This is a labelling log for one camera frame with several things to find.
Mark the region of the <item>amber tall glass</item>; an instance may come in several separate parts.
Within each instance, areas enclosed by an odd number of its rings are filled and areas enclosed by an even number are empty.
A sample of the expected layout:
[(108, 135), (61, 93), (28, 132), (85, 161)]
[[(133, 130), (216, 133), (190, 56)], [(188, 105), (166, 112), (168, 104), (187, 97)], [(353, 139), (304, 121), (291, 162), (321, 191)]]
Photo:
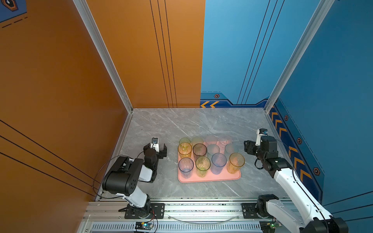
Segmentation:
[(231, 174), (235, 174), (240, 171), (241, 167), (245, 164), (245, 158), (242, 154), (235, 152), (229, 156), (229, 163), (227, 171)]

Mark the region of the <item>right aluminium corner post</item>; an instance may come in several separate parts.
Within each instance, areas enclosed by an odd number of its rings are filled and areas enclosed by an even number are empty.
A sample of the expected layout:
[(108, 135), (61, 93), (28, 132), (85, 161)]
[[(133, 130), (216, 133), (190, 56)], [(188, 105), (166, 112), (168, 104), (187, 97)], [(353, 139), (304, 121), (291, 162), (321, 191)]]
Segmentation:
[(319, 2), (264, 107), (265, 113), (268, 114), (274, 106), (334, 2), (335, 0), (322, 0)]

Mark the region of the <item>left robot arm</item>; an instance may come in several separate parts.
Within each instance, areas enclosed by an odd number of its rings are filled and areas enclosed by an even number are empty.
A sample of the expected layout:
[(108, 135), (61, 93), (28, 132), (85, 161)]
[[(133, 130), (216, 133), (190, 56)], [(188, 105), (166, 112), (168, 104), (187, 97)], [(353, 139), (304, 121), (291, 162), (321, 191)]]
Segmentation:
[(155, 181), (159, 160), (167, 156), (167, 146), (160, 150), (157, 143), (149, 143), (144, 146), (143, 153), (143, 159), (119, 156), (102, 182), (104, 191), (129, 202), (122, 211), (140, 218), (146, 218), (152, 209), (149, 195), (138, 187), (138, 182)]

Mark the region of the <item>left circuit board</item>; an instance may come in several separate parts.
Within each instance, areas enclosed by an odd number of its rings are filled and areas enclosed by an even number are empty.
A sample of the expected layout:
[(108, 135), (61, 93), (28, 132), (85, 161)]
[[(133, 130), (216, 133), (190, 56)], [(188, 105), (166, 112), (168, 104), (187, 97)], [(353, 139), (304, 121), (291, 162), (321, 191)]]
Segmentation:
[(135, 231), (136, 232), (150, 232), (154, 229), (154, 224), (152, 222), (136, 222)]

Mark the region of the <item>aluminium front rail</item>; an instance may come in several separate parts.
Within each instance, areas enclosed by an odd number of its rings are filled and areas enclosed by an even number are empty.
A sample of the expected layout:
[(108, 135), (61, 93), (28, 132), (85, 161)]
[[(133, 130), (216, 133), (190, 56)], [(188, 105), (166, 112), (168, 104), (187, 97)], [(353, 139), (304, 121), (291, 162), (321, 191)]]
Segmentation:
[[(296, 215), (299, 212), (290, 199), (280, 201)], [(79, 233), (263, 233), (260, 222), (279, 222), (273, 217), (244, 219), (242, 203), (256, 203), (255, 199), (154, 199), (151, 203), (164, 203), (163, 219), (152, 218), (125, 219), (128, 203), (119, 200), (89, 203), (78, 227)], [(239, 216), (222, 225), (193, 225), (168, 219), (168, 215), (185, 220), (212, 219), (226, 220)], [(150, 232), (136, 232), (136, 222), (152, 222), (154, 229)], [(276, 233), (290, 231), (282, 225)]]

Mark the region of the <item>green tall glass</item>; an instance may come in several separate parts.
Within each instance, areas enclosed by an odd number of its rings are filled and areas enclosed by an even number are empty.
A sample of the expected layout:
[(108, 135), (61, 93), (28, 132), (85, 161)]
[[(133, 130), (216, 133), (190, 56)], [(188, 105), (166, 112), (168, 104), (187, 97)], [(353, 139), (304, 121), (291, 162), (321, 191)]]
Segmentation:
[(195, 161), (195, 166), (197, 175), (203, 178), (207, 175), (211, 167), (211, 161), (208, 157), (201, 156)]

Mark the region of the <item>aluminium corner post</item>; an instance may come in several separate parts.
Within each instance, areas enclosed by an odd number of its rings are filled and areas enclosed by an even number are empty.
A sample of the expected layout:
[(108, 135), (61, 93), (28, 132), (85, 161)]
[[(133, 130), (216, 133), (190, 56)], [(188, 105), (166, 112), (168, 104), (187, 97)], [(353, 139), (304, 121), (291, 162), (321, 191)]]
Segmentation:
[(104, 39), (100, 33), (100, 30), (96, 24), (96, 21), (93, 17), (93, 14), (88, 6), (87, 1), (84, 0), (73, 0), (73, 3), (95, 45), (95, 48), (106, 67), (106, 70), (118, 92), (120, 99), (122, 100), (123, 105), (125, 106), (129, 114), (133, 113), (133, 106), (130, 102), (130, 99), (127, 95), (127, 92), (124, 88), (122, 80), (118, 74), (118, 71), (115, 67), (115, 64), (110, 56), (110, 53), (107, 49), (107, 46), (104, 42)]
[(319, 2), (264, 107), (265, 113), (268, 114), (274, 106), (334, 2), (335, 0), (322, 0)]

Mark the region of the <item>peach short glass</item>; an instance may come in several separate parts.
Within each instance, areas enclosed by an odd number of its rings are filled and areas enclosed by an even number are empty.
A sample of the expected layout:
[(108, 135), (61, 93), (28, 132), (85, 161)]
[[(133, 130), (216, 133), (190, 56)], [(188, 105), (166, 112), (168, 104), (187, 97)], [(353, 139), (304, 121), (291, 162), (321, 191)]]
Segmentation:
[(196, 144), (204, 144), (204, 139), (202, 137), (194, 137), (191, 141), (192, 146)]

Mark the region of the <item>teal glass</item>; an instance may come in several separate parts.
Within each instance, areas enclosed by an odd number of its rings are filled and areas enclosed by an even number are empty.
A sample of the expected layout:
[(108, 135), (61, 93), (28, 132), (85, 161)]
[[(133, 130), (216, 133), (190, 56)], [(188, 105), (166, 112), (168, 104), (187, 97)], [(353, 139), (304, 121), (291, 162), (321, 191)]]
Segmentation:
[(207, 153), (211, 156), (220, 153), (220, 147), (217, 144), (210, 144), (207, 147)]
[(233, 143), (227, 144), (224, 148), (224, 154), (226, 156), (230, 156), (231, 154), (237, 153), (237, 152), (239, 152), (239, 148), (236, 144), (233, 144)]

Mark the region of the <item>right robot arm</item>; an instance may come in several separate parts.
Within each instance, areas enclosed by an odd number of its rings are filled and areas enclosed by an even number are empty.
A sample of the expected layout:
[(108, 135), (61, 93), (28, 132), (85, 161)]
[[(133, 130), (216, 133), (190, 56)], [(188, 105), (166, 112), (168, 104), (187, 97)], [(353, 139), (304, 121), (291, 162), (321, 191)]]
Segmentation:
[(327, 211), (307, 190), (295, 173), (295, 166), (278, 155), (277, 140), (258, 135), (256, 141), (244, 143), (247, 154), (262, 163), (262, 168), (285, 190), (299, 215), (288, 209), (273, 194), (260, 195), (256, 203), (259, 217), (273, 217), (292, 233), (347, 233), (349, 227), (340, 217)]

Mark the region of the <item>blue textured tall glass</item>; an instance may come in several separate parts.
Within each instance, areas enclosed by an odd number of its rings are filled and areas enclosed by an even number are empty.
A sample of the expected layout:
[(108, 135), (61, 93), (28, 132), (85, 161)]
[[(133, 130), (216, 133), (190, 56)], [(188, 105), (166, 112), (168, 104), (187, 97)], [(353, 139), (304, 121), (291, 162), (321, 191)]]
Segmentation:
[(211, 158), (211, 171), (213, 174), (218, 175), (222, 172), (227, 163), (227, 158), (222, 153), (216, 153)]

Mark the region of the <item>circuit board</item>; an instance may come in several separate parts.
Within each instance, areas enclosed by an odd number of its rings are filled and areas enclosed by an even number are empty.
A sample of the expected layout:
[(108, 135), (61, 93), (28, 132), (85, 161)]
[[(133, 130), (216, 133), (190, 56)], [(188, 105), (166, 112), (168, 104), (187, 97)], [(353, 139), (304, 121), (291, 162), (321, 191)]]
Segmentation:
[(152, 222), (136, 222), (135, 231), (136, 232), (150, 232), (154, 229), (154, 224)]
[(263, 233), (275, 233), (277, 228), (281, 228), (280, 222), (260, 222), (260, 227)]

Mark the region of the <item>pink plastic tray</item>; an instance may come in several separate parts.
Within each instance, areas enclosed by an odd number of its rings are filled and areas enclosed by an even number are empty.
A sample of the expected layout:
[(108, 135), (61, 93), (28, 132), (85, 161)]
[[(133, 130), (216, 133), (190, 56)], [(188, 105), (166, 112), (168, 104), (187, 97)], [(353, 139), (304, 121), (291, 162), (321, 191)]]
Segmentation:
[[(212, 158), (211, 155), (209, 155), (207, 153), (205, 157), (208, 157), (210, 159), (210, 161), (211, 161), (211, 158)], [(205, 177), (201, 178), (196, 173), (196, 166), (195, 166), (195, 161), (196, 160), (194, 159), (193, 146), (192, 146), (191, 159), (194, 161), (194, 169), (192, 171), (192, 175), (191, 175), (190, 178), (185, 179), (184, 177), (181, 176), (181, 172), (179, 171), (179, 168), (178, 168), (178, 165), (177, 165), (178, 179), (182, 183), (217, 182), (217, 181), (238, 180), (239, 178), (241, 178), (241, 170), (238, 171), (235, 174), (229, 173), (227, 171), (228, 163), (229, 163), (229, 156), (226, 156), (226, 158), (227, 158), (227, 163), (226, 163), (225, 167), (223, 168), (223, 170), (222, 170), (222, 172), (220, 174), (218, 174), (218, 175), (213, 174), (212, 171), (211, 171), (211, 168), (210, 168), (209, 171), (208, 171), (208, 173), (207, 173), (207, 175)]]

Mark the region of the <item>right circuit board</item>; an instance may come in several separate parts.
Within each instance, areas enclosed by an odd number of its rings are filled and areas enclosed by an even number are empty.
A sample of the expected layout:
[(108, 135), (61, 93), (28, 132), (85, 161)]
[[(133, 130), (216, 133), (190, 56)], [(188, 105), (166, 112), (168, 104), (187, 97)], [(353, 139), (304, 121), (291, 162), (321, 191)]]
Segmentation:
[(281, 228), (280, 222), (260, 222), (260, 227), (263, 233), (275, 233), (277, 228)]

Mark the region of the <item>yellow tall glass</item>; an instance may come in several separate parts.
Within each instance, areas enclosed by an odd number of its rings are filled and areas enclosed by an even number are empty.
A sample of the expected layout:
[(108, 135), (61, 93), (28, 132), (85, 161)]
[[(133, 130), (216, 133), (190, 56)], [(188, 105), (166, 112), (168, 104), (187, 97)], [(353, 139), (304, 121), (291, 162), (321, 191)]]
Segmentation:
[(180, 143), (178, 146), (178, 156), (180, 159), (191, 158), (192, 145), (187, 142)]

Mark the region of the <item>green short glass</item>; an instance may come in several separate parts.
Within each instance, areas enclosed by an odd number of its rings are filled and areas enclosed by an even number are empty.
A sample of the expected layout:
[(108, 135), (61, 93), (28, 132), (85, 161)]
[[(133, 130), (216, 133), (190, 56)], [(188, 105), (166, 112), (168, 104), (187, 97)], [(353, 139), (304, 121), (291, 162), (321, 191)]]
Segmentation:
[(179, 140), (179, 144), (182, 144), (182, 143), (188, 143), (188, 144), (190, 144), (191, 140), (188, 137), (184, 137), (184, 138), (181, 138)]

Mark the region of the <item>clear short glass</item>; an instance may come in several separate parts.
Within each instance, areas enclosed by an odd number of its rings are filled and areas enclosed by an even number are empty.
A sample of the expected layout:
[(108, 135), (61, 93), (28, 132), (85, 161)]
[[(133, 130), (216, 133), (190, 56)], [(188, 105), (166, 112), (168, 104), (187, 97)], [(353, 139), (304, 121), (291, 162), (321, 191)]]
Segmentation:
[(207, 143), (207, 145), (217, 144), (218, 138), (214, 135), (208, 135), (205, 138), (205, 142)]

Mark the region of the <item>clear tube on rail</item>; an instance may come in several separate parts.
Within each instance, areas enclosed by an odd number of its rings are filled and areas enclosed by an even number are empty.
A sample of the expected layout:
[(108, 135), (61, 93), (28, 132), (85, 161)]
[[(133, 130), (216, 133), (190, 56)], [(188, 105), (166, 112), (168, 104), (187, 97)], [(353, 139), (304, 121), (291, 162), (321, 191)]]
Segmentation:
[(240, 218), (239, 216), (234, 216), (226, 220), (220, 220), (220, 221), (212, 220), (212, 219), (204, 219), (204, 218), (198, 219), (198, 220), (185, 220), (185, 219), (179, 219), (179, 218), (168, 215), (168, 219), (172, 219), (172, 220), (186, 223), (186, 224), (193, 224), (193, 225), (202, 225), (202, 224), (222, 225), (222, 224), (228, 223), (232, 220), (239, 219), (239, 218)]

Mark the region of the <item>left aluminium corner post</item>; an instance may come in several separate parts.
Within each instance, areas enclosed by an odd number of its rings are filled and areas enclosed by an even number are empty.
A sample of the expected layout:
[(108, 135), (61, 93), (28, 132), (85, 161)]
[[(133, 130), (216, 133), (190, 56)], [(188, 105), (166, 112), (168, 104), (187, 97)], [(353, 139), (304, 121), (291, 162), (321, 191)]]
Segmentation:
[(125, 106), (129, 114), (133, 113), (133, 106), (130, 102), (130, 99), (127, 95), (127, 92), (124, 88), (122, 80), (118, 74), (118, 71), (115, 67), (115, 64), (110, 56), (110, 53), (107, 49), (107, 46), (104, 42), (104, 39), (100, 33), (100, 30), (96, 24), (96, 21), (93, 17), (93, 14), (88, 6), (87, 1), (84, 0), (73, 0), (73, 3), (95, 45), (95, 48), (106, 67), (106, 70), (118, 92), (120, 99), (122, 100), (123, 105)]

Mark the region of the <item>blue smooth tall glass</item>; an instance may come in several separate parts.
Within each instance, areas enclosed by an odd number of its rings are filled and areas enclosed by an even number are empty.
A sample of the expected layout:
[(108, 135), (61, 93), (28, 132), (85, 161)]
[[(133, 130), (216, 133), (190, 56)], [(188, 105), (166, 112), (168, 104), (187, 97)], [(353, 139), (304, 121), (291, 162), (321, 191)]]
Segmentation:
[(181, 172), (181, 176), (185, 179), (188, 179), (192, 175), (192, 171), (194, 169), (194, 161), (189, 157), (182, 158), (178, 163), (178, 168)]

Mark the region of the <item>grey smoky tall glass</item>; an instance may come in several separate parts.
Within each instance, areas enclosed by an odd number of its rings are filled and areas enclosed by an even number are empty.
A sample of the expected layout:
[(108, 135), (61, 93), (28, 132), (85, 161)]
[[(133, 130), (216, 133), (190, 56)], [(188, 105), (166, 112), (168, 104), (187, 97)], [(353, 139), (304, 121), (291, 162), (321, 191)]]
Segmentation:
[(203, 143), (197, 143), (193, 146), (193, 155), (194, 159), (197, 160), (202, 156), (206, 156), (207, 154), (207, 147)]

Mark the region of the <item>clear round glass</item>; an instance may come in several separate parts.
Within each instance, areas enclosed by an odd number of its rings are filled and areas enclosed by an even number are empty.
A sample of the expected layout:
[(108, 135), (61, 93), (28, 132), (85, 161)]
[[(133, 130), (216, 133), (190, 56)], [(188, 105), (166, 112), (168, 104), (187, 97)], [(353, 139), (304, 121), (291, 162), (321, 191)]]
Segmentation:
[(231, 136), (223, 135), (223, 136), (218, 137), (218, 142), (225, 146), (227, 144), (232, 143), (232, 138), (231, 138)]

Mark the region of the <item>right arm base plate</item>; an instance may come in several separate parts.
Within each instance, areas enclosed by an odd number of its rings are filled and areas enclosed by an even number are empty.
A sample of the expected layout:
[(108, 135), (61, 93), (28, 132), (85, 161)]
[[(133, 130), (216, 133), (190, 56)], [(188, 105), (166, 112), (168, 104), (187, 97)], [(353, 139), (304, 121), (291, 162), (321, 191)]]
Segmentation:
[(242, 203), (242, 214), (244, 219), (256, 219), (261, 218), (258, 215), (258, 209), (256, 203)]

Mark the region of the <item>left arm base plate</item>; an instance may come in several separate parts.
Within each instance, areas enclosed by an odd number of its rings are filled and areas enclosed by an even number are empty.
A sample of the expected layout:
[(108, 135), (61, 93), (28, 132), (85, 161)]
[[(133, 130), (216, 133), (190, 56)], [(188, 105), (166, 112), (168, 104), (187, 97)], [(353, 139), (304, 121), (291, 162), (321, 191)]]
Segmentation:
[(126, 207), (125, 219), (152, 218), (153, 214), (157, 219), (163, 219), (165, 213), (164, 203), (150, 203), (143, 208), (133, 207), (130, 204)]

